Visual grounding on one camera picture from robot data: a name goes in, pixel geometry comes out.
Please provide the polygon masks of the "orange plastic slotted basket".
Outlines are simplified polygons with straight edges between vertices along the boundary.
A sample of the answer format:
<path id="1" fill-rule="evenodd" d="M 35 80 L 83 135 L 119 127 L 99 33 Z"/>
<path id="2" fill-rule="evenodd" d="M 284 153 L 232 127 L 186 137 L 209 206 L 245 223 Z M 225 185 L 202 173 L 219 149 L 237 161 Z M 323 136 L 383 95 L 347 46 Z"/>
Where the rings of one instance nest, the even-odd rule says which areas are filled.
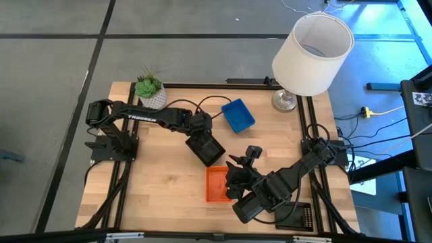
<path id="1" fill-rule="evenodd" d="M 212 166 L 205 171 L 205 200 L 207 203 L 228 203 L 232 200 L 226 196 L 226 175 L 228 167 Z"/>

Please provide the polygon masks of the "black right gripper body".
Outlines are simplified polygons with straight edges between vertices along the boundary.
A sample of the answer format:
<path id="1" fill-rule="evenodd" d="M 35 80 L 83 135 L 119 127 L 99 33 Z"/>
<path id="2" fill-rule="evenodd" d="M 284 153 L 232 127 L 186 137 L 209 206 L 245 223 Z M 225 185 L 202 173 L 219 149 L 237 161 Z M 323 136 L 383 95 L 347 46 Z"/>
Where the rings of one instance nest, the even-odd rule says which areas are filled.
<path id="1" fill-rule="evenodd" d="M 247 164 L 239 167 L 233 176 L 226 176 L 226 196 L 240 200 L 245 190 L 255 193 L 261 200 L 267 200 L 264 187 L 265 177 L 253 167 L 253 158 L 247 157 Z"/>

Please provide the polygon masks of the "black white marker sheet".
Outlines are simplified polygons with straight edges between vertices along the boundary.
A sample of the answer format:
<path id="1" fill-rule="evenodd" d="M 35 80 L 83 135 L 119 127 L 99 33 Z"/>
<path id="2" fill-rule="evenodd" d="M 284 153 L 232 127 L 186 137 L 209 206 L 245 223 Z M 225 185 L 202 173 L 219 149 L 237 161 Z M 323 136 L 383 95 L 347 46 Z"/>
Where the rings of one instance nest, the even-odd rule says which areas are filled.
<path id="1" fill-rule="evenodd" d="M 412 99 L 415 105 L 432 107 L 432 93 L 412 92 Z"/>

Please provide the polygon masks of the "white geometric plant pot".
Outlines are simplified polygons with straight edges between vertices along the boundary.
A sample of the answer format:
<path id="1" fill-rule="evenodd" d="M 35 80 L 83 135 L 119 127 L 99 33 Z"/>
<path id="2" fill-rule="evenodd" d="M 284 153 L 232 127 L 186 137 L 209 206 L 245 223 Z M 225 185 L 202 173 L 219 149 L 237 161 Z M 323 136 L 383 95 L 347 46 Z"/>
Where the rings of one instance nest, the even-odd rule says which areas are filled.
<path id="1" fill-rule="evenodd" d="M 151 98 L 138 97 L 143 107 L 151 109 L 161 109 L 167 102 L 167 94 L 164 85 Z"/>

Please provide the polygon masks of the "silver metal lamp base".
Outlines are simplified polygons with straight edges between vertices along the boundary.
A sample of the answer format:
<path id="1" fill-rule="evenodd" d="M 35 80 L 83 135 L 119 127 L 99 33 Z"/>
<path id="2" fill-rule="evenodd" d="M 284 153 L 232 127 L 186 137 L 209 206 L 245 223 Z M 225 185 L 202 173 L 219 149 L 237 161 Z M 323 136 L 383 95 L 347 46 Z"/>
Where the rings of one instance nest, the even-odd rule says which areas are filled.
<path id="1" fill-rule="evenodd" d="M 297 106 L 297 97 L 285 89 L 276 91 L 272 97 L 272 106 L 281 113 L 293 111 Z"/>

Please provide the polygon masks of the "black plastic slotted basket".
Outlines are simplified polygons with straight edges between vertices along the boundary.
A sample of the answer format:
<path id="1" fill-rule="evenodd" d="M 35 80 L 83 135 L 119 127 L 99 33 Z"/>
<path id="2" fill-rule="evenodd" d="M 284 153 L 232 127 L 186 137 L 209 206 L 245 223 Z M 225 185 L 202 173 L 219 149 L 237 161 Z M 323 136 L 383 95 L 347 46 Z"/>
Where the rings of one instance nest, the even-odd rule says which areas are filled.
<path id="1" fill-rule="evenodd" d="M 294 207 L 294 202 L 275 210 L 275 220 L 283 219 Z M 299 202 L 293 214 L 275 225 L 277 230 L 313 232 L 312 207 L 308 202 Z"/>
<path id="2" fill-rule="evenodd" d="M 202 139 L 203 142 L 201 149 L 194 149 L 192 147 L 192 136 L 189 137 L 185 143 L 206 167 L 210 167 L 225 153 L 225 149 L 216 141 L 214 137 L 213 144 L 208 146 L 205 146 L 205 138 L 202 137 Z"/>

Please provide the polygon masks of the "white fabric lamp shade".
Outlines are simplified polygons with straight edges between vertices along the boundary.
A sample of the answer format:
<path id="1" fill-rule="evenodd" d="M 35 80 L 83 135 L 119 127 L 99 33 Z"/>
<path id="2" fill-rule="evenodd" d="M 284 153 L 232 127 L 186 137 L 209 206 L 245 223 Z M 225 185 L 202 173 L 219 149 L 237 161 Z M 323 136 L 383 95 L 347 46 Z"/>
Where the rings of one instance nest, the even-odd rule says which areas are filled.
<path id="1" fill-rule="evenodd" d="M 276 53 L 274 78 L 294 95 L 319 95 L 331 86 L 354 43 L 351 29 L 339 18 L 318 11 L 307 14 Z"/>

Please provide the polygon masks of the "black desk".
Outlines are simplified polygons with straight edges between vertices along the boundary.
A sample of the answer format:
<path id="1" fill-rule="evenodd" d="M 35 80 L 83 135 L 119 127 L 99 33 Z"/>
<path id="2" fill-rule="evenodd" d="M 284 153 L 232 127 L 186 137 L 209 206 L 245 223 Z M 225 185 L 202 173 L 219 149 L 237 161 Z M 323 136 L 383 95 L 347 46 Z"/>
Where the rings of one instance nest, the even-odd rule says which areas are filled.
<path id="1" fill-rule="evenodd" d="M 371 180 L 404 167 L 432 171 L 432 107 L 415 105 L 412 92 L 432 93 L 432 65 L 409 80 L 400 82 L 400 92 L 408 121 L 409 135 L 400 144 L 412 143 L 413 149 L 348 173 L 352 184 Z"/>

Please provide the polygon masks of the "green succulent plant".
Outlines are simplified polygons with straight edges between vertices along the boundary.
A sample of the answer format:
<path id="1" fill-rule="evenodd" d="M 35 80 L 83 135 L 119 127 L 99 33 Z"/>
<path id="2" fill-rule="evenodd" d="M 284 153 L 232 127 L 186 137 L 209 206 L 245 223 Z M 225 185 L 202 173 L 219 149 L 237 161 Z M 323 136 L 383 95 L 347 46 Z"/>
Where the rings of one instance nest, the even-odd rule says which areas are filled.
<path id="1" fill-rule="evenodd" d="M 142 71 L 143 75 L 139 75 L 136 78 L 135 93 L 139 97 L 149 99 L 162 89 L 163 83 L 155 76 L 151 68 L 144 65 Z"/>

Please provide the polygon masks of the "blue plastic slotted basket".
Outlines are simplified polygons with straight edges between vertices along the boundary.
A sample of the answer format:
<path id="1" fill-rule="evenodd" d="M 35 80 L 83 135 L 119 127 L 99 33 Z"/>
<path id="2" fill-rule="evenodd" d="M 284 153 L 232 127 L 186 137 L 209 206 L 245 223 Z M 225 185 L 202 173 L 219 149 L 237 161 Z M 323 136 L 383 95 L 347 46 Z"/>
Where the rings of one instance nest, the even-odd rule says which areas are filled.
<path id="1" fill-rule="evenodd" d="M 221 107 L 224 117 L 235 133 L 239 133 L 255 124 L 251 112 L 242 99 L 236 99 Z"/>

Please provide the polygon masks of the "white paper sheet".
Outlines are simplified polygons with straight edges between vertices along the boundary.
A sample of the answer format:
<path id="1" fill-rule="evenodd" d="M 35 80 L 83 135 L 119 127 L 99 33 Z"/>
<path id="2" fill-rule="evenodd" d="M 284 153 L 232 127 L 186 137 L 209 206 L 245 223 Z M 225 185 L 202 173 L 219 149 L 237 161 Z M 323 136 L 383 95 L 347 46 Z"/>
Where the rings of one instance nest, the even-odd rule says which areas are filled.
<path id="1" fill-rule="evenodd" d="M 353 170 L 360 169 L 368 165 L 372 165 L 376 163 L 376 160 L 369 159 L 367 157 L 355 156 L 354 160 L 352 160 L 352 155 L 350 153 L 347 154 L 348 165 L 346 166 L 346 172 L 349 171 L 349 168 L 352 163 L 354 163 Z M 356 184 L 350 185 L 350 189 L 355 192 L 360 192 L 363 194 L 368 194 L 371 196 L 375 196 L 377 193 L 376 179 L 371 179 L 363 182 L 359 182 Z"/>

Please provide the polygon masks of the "black aluminium table frame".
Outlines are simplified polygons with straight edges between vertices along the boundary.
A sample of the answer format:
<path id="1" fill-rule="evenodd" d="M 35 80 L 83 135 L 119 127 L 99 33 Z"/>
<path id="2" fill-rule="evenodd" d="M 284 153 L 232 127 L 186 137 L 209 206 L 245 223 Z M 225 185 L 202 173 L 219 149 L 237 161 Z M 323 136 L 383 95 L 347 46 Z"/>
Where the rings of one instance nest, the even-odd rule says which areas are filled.
<path id="1" fill-rule="evenodd" d="M 317 120 L 322 132 L 336 139 L 336 125 L 329 95 L 321 93 L 303 100 L 303 108 L 288 113 L 275 110 L 271 98 L 275 86 L 263 84 L 169 83 L 167 100 L 174 106 L 193 109 L 197 103 L 215 116 L 213 135 L 225 148 L 218 160 L 242 156 L 250 145 L 262 147 L 255 165 L 261 173 L 289 167 L 301 157 L 302 125 Z M 255 119 L 251 127 L 235 133 L 221 107 L 242 99 Z M 205 166 L 186 146 L 185 136 L 149 123 L 133 127 L 138 135 L 138 155 L 126 185 L 125 198 L 114 200 L 109 227 L 142 232 L 148 238 L 187 237 L 216 240 L 298 240 L 300 242 L 347 243 L 340 229 L 331 231 L 325 207 L 312 211 L 313 232 L 286 231 L 270 224 L 273 215 L 261 213 L 242 223 L 230 202 L 205 200 Z"/>

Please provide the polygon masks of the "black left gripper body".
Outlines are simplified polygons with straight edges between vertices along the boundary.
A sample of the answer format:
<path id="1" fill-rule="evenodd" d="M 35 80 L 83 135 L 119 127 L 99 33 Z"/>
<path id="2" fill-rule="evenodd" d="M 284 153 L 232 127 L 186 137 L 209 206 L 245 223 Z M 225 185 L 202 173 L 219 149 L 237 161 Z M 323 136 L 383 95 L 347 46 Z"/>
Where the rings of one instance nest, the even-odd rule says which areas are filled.
<path id="1" fill-rule="evenodd" d="M 189 136 L 202 136 L 210 139 L 213 127 L 212 118 L 208 113 L 197 112 L 190 118 Z"/>

